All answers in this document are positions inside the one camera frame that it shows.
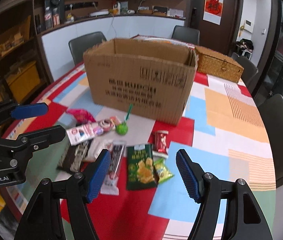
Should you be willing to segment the dark patterned snack bar pack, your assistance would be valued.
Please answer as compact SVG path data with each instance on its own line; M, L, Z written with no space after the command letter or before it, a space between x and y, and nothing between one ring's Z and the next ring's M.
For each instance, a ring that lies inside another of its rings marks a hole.
M69 174L75 174L80 171L81 163L87 156L92 139L84 141L78 145L71 145L69 142L58 162L57 169Z

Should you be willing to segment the pink bear snack packet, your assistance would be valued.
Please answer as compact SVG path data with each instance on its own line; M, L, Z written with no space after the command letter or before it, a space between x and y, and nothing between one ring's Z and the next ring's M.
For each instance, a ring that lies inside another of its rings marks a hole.
M122 122L117 116L111 116L97 122L89 122L84 125L66 130L69 142L72 146L94 139L116 129Z

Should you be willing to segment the magenta snack bag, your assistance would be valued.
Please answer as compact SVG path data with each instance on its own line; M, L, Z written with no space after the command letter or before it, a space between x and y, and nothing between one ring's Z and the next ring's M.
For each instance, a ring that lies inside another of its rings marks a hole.
M93 115L85 109L67 109L66 113L72 115L78 125L96 122Z

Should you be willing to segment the slim dark candy bar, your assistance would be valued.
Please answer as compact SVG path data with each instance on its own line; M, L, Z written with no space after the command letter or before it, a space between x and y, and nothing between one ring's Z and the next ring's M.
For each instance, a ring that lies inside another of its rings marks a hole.
M100 193L106 195L119 195L117 183L119 180L120 165L125 153L126 142L117 140L113 142L109 170L101 186Z

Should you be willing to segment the dark green chips bag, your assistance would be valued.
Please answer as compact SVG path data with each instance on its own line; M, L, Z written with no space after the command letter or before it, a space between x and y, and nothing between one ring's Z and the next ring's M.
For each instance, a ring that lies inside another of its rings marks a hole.
M151 144L139 144L127 148L127 190L143 190L157 187Z

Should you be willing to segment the red small snack packet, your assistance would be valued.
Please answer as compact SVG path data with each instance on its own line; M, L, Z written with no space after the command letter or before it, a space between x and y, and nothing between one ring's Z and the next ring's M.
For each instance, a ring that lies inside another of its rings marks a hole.
M154 133L154 149L160 154L167 155L167 135L169 134L166 130L159 130Z

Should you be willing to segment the green lollipop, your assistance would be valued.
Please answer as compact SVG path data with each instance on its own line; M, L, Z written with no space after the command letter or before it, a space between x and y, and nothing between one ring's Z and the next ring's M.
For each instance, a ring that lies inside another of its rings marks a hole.
M128 133L129 127L128 127L127 122L128 122L128 120L129 120L129 117L130 117L132 108L133 108L133 104L131 103L131 104L129 105L129 110L128 110L128 112L127 112L127 115L126 115L125 118L124 118L124 121L123 121L121 124L119 124L119 125L116 126L116 133L117 133L118 135L124 136L124 135L126 135L126 134Z

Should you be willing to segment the glass display cabinet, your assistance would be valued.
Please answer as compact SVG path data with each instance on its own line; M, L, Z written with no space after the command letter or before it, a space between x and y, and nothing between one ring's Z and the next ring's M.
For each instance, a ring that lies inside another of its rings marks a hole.
M0 101L30 103L50 84L36 27L34 0L0 1Z

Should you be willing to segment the beige pastry packet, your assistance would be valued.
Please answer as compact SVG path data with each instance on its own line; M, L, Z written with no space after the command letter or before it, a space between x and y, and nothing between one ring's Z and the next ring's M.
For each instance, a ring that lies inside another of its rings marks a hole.
M109 150L111 151L113 148L113 141L110 139L101 139L101 138L95 138L93 139L86 156L82 161L91 163L96 161L98 158L100 152L102 150Z

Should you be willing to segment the grey chair right near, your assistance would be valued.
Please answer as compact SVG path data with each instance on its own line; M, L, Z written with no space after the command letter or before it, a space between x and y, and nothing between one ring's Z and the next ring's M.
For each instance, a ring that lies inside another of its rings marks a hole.
M283 185L283 96L275 94L257 108L272 150L276 186Z

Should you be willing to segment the grey chair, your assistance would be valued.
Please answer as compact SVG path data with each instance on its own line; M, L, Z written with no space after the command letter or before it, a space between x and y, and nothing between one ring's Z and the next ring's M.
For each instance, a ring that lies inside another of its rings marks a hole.
M231 58L244 68L241 79L245 83L246 87L248 87L253 78L259 72L258 68L245 56L238 56L236 53L233 53Z
M96 31L90 34L82 35L68 42L74 64L77 65L83 61L83 54L86 50L95 45L107 41L101 31Z
M283 96L275 94L257 108L272 150L276 186L283 185Z

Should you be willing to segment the small lime green packet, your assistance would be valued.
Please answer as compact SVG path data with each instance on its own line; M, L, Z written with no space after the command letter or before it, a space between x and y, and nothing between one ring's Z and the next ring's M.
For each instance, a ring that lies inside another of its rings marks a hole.
M159 184L162 184L163 182L174 177L174 174L167 168L165 159L163 158L160 158L154 162L154 168L156 170Z

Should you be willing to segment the plastic water bottle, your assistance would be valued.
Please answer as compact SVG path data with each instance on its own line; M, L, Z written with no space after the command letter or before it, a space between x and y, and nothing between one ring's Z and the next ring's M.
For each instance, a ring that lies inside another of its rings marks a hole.
M46 30L52 29L53 27L53 18L50 7L45 8L45 26L46 26Z

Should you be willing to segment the grey chair left side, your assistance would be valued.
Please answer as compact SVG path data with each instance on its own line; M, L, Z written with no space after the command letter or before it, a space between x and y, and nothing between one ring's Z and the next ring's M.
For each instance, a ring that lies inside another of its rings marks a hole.
M95 45L107 41L101 31L96 31L90 34L82 35L68 42L74 64L77 65L83 61L83 54L86 50Z

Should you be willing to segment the red label drink bottle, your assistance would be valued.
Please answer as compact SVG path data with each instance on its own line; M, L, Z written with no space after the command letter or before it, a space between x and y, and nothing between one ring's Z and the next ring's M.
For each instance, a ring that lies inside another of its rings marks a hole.
M58 8L54 8L53 9L53 26L56 27L59 24L60 24L59 11L58 11Z

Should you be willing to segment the black coffee machine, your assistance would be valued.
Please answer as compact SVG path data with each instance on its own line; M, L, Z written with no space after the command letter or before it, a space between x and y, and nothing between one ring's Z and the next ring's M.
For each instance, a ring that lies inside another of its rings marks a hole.
M52 26L56 26L54 23L54 17L59 17L59 24L64 24L65 17L65 0L45 0L45 21L48 21L48 14L51 14Z

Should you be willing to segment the grey chair right far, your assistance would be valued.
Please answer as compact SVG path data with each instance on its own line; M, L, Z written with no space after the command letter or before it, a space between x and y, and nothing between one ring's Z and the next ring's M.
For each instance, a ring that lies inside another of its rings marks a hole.
M245 83L246 87L248 87L253 78L259 72L258 68L245 56L238 56L236 53L233 53L231 58L244 68L241 79Z

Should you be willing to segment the white flat appliance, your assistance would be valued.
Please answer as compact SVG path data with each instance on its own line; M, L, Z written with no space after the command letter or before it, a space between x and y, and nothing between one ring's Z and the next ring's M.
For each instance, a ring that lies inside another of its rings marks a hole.
M95 12L91 12L90 13L90 17L99 17L99 16L106 16L109 15L109 10L105 9L105 10L99 10L99 11L95 11Z

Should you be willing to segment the brown cardboard box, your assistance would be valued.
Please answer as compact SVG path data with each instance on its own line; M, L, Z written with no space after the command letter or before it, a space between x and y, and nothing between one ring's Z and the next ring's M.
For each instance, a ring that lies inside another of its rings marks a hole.
M177 125L197 71L186 46L116 38L83 54L94 103Z

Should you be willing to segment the woven wicker storage box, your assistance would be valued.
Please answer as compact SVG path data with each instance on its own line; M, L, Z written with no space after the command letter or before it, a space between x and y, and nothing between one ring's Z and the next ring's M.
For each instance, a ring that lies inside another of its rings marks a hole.
M231 57L203 46L195 46L194 55L198 72L234 83L240 81L244 68Z

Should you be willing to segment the white shoe rack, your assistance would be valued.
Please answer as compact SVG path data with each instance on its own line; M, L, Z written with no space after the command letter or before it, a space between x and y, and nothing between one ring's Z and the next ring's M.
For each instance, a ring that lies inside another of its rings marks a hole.
M236 50L235 50L235 53L238 56L246 57L248 60L250 60L251 57L252 57L252 52L249 49L244 49L244 48L241 48L241 47L237 47Z

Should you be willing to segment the white fruit basket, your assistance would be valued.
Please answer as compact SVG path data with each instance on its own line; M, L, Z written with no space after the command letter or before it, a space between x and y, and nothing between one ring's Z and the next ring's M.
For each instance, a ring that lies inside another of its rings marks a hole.
M135 37L132 37L132 39L142 40L142 41L150 41L150 42L161 42L161 43L173 44L173 45L178 45L178 46L185 46L185 47L188 47L190 49L195 49L195 45L192 44L192 43L174 40L174 39L171 39L171 38L137 35Z

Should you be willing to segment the dark wooden door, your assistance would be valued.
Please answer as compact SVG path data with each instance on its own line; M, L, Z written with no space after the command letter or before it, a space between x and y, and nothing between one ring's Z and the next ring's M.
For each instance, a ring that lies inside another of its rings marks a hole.
M229 55L243 0L188 0L186 26L199 30L199 45Z

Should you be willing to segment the grey chair far end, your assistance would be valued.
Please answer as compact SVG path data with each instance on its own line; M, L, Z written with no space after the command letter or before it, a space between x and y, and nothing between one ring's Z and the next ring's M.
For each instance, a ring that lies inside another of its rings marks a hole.
M176 25L173 29L171 38L174 40L199 45L200 31L197 29Z

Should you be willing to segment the red fu calendar poster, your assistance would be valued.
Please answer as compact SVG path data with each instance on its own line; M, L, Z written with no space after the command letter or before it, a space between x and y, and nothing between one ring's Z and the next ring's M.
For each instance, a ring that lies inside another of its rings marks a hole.
M205 0L203 20L216 25L221 24L224 0Z

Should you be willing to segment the wall intercom panel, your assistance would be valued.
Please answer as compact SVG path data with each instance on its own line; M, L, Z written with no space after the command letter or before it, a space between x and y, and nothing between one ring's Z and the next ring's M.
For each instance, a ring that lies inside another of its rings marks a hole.
M243 24L243 29L249 33L253 32L254 29L254 24L253 22L249 21L249 20L245 20L244 24Z

